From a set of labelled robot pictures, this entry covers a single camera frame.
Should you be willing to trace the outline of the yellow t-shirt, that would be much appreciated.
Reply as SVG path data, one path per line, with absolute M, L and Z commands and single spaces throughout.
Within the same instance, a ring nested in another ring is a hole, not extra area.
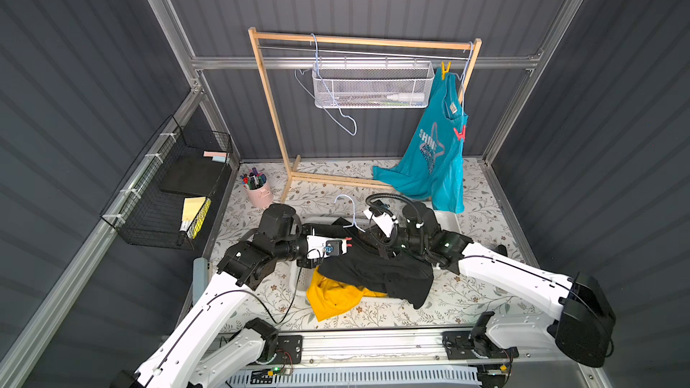
M 386 298 L 387 294 L 331 280 L 318 269 L 307 289 L 307 301 L 318 322 L 350 312 L 364 297 Z

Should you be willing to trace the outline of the black t-shirt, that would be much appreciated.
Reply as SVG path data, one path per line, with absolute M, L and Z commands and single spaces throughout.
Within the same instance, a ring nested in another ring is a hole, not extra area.
M 405 300 L 415 309 L 421 308 L 434 281 L 431 264 L 406 251 L 383 258 L 361 231 L 342 223 L 340 220 L 337 225 L 313 226 L 316 235 L 349 238 L 351 242 L 350 248 L 343 255 L 325 258 L 318 267 L 319 273 L 329 280 L 364 287 L 372 292 Z

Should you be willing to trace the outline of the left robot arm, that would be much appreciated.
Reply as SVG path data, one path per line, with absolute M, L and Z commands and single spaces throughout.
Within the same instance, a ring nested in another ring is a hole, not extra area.
M 133 372 L 121 371 L 113 387 L 219 387 L 249 364 L 271 362 L 278 323 L 255 318 L 217 351 L 208 349 L 235 311 L 280 260 L 308 255 L 307 235 L 296 210 L 272 204 L 246 240 L 227 249 L 201 298 L 167 340 Z

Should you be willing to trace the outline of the teal t-shirt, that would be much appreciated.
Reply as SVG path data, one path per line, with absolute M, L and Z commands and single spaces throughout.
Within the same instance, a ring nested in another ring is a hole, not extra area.
M 464 204 L 465 141 L 454 128 L 467 125 L 456 75 L 435 75 L 429 105 L 422 115 L 402 160 L 392 168 L 372 168 L 373 178 L 409 199 L 429 200 L 434 209 L 460 214 Z

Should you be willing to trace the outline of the blue wire hanger yellow shirt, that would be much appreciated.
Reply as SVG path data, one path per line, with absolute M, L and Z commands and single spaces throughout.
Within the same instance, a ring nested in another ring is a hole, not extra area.
M 332 113 L 330 113 L 330 111 L 329 111 L 328 109 L 325 109 L 325 112 L 326 112 L 326 114 L 328 115 L 328 117 L 332 120 L 333 123 L 335 123 L 340 129 L 342 129 L 343 131 L 345 131 L 350 137 L 353 137 L 353 138 L 354 138 L 355 136 L 357 136 L 357 133 L 358 133 L 358 130 L 359 130 L 359 129 L 358 129 L 357 120 L 355 120 L 352 116 L 343 113 L 343 111 L 342 111 L 342 109 L 341 109 L 341 105 L 340 105 L 339 102 L 337 101 L 337 99 L 336 99 L 336 97 L 335 97 L 335 95 L 334 95 L 334 92 L 328 87 L 328 84 L 325 82 L 325 79 L 321 76 L 321 72 L 320 72 L 320 69 L 321 69 L 321 68 L 320 68 L 321 59 L 320 59 L 320 55 L 319 55 L 318 39 L 317 39 L 316 35 L 315 35 L 313 32 L 310 34 L 310 36 L 312 37 L 313 43 L 314 43 L 314 66 L 313 66 L 313 68 L 314 68 L 314 70 L 316 70 L 316 76 L 317 76 L 317 78 L 318 78 L 318 81 L 319 81 L 320 84 L 323 86 L 323 88 L 325 88 L 325 91 L 326 91 L 326 92 L 328 93 L 328 95 L 330 96 L 331 101 L 332 101 L 332 106 L 335 106 L 335 107 L 336 107 L 336 109 L 338 110 L 339 115 L 340 115 L 343 119 L 347 119 L 347 120 L 349 120 L 349 121 L 352 123 L 353 129 L 350 130 L 349 128 L 345 127 L 339 120 L 337 120 L 337 119 L 334 117 L 334 115 L 332 115 Z M 310 96 L 313 98 L 313 100 L 315 101 L 315 100 L 316 100 L 316 95 L 314 94 L 314 92 L 313 92 L 313 91 L 309 91 L 309 90 L 305 87 L 305 85 L 301 82 L 301 80 L 300 80 L 300 77 L 301 77 L 304 73 L 305 73 L 305 70 L 300 70 L 300 69 L 295 70 L 295 71 L 293 72 L 293 74 L 294 74 L 294 79 L 298 82 L 298 84 L 300 85 L 300 87 L 301 87 L 308 95 L 310 95 Z

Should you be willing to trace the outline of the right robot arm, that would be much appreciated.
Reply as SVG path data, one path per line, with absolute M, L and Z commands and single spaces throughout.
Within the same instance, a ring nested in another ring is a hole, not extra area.
M 477 357 L 513 360 L 520 348 L 559 350 L 590 368 L 601 368 L 615 351 L 616 315 L 598 281 L 569 277 L 512 260 L 460 233 L 443 229 L 435 212 L 420 201 L 393 193 L 365 200 L 368 233 L 384 258 L 409 254 L 432 267 L 492 284 L 537 309 L 534 316 L 481 313 L 461 341 Z

